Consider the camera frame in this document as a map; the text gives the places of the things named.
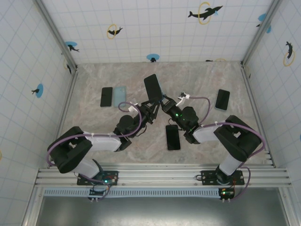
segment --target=black smartphone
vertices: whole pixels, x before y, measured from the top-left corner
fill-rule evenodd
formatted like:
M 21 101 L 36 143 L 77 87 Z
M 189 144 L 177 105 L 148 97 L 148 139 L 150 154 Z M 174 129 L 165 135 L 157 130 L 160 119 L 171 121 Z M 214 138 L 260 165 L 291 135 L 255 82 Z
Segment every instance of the black smartphone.
M 161 87 L 155 74 L 145 78 L 144 84 L 150 101 L 157 102 L 163 99 Z
M 228 108 L 230 92 L 223 89 L 218 90 L 215 108 L 226 111 Z
M 113 87 L 103 87 L 102 98 L 100 100 L 100 107 L 112 106 Z
M 177 125 L 167 125 L 165 126 L 166 130 L 166 140 L 167 140 L 167 149 L 169 151 L 180 150 L 180 137 L 179 130 Z

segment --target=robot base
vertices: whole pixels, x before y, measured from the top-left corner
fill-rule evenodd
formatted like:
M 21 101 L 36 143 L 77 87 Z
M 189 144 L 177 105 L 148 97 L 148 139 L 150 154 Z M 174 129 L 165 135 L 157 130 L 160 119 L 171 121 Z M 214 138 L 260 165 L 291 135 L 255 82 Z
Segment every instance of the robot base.
M 215 170 L 203 170 L 201 171 L 201 181 L 203 185 L 223 185 L 216 178 Z M 240 170 L 236 170 L 231 175 L 231 180 L 226 185 L 233 185 L 233 181 L 235 181 L 235 185 L 244 185 L 244 176 L 243 172 Z

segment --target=light blue phone case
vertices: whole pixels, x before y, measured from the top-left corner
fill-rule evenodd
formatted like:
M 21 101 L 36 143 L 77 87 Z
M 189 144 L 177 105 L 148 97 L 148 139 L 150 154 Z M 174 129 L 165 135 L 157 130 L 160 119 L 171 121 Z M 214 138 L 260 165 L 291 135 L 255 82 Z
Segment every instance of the light blue phone case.
M 126 101 L 127 88 L 125 86 L 115 87 L 114 89 L 114 107 L 118 107 L 120 102 Z

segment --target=aluminum frame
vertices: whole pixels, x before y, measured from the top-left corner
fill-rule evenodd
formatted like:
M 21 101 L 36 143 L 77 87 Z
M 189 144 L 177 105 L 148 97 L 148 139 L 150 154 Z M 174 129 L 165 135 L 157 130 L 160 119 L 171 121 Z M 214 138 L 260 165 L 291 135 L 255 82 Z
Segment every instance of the aluminum frame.
M 54 22 L 52 21 L 45 5 L 42 0 L 33 0 L 37 8 L 39 9 L 43 19 L 48 25 L 51 33 L 53 34 L 55 40 L 57 41 L 60 49 L 62 50 L 68 64 L 71 68 L 76 71 L 76 64 L 72 58 L 69 50 L 67 49 L 64 41 L 56 28 Z M 244 57 L 243 65 L 245 65 L 250 57 L 252 56 L 254 50 L 259 44 L 259 41 L 265 34 L 266 29 L 268 28 L 273 16 L 275 15 L 277 9 L 279 8 L 282 0 L 274 0 L 265 20 L 262 22 L 254 40 L 252 41 L 246 56 Z M 256 118 L 256 122 L 260 132 L 265 136 L 262 123 L 256 108 L 256 104 L 250 89 L 250 84 L 248 82 L 246 72 L 242 69 L 243 78 L 245 81 L 246 89 L 251 101 L 253 112 Z M 62 118 L 57 129 L 57 137 L 59 137 L 63 121 L 65 119 L 69 102 L 72 96 L 74 89 L 75 81 L 77 78 L 77 73 L 74 74 L 70 86 L 68 89 L 68 95 L 65 100 L 65 108 L 62 113 Z M 287 174 L 286 169 L 273 168 L 273 159 L 269 155 L 269 146 L 268 151 L 266 152 L 266 157 L 268 164 L 263 165 L 247 165 L 251 170 L 251 183 L 249 185 L 252 187 L 278 187 L 284 209 L 287 214 L 288 223 L 291 226 L 298 225 L 298 220 L 294 214 L 292 202 L 288 196 L 288 187 L 291 187 L 291 181 Z M 217 165 L 198 165 L 198 164 L 102 164 L 105 170 L 118 170 L 119 174 L 119 185 L 116 186 L 120 189 L 131 189 L 131 188 L 217 188 L 221 186 L 202 186 L 200 181 L 195 180 L 195 175 L 201 170 L 213 170 Z M 244 177 L 247 178 L 248 171 L 243 169 Z M 42 205 L 43 197 L 45 190 L 49 187 L 63 187 L 63 188 L 73 188 L 73 189 L 82 189 L 83 187 L 91 186 L 77 186 L 77 178 L 73 173 L 60 174 L 58 169 L 51 167 L 50 169 L 40 169 L 38 177 L 36 180 L 36 185 L 32 192 L 32 198 L 30 199 L 29 206 L 24 217 L 23 226 L 33 226 L 36 225 L 40 208 Z
M 283 0 L 273 0 L 263 22 L 261 23 L 261 25 L 259 27 L 258 32 L 256 33 L 254 39 L 252 40 L 252 42 L 246 52 L 246 55 L 242 61 L 243 65 L 246 65 L 249 62 L 249 60 L 251 59 L 251 56 L 253 55 L 254 51 L 256 50 L 259 42 L 263 38 L 268 27 L 270 26 L 270 23 L 282 2 L 283 2 Z

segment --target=marble floor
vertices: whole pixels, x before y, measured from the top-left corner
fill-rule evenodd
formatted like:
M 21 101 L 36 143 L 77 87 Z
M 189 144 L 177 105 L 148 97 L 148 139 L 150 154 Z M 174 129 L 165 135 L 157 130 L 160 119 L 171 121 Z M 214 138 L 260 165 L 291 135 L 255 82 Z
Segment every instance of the marble floor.
M 102 88 L 126 86 L 127 101 L 135 99 L 141 103 L 148 100 L 143 79 L 154 73 L 162 91 L 176 101 L 181 91 L 210 99 L 211 110 L 204 124 L 225 120 L 233 114 L 258 131 L 239 62 L 172 62 L 80 65 L 63 133 L 72 126 L 80 126 L 82 130 L 94 133 L 112 132 L 124 113 L 113 106 L 100 107 Z M 214 108 L 218 89 L 230 91 L 226 112 Z M 205 100 L 186 100 L 181 107 L 188 105 L 193 106 L 200 119 L 208 108 Z M 93 152 L 88 153 L 87 157 L 99 162 L 204 164 L 220 163 L 228 154 L 219 141 L 189 144 L 182 131 L 181 150 L 168 151 L 165 126 L 169 118 L 160 109 L 157 119 L 148 125 L 145 134 L 131 139 L 132 144 L 126 150 L 117 153 Z M 248 160 L 258 164 L 265 161 L 263 152 Z

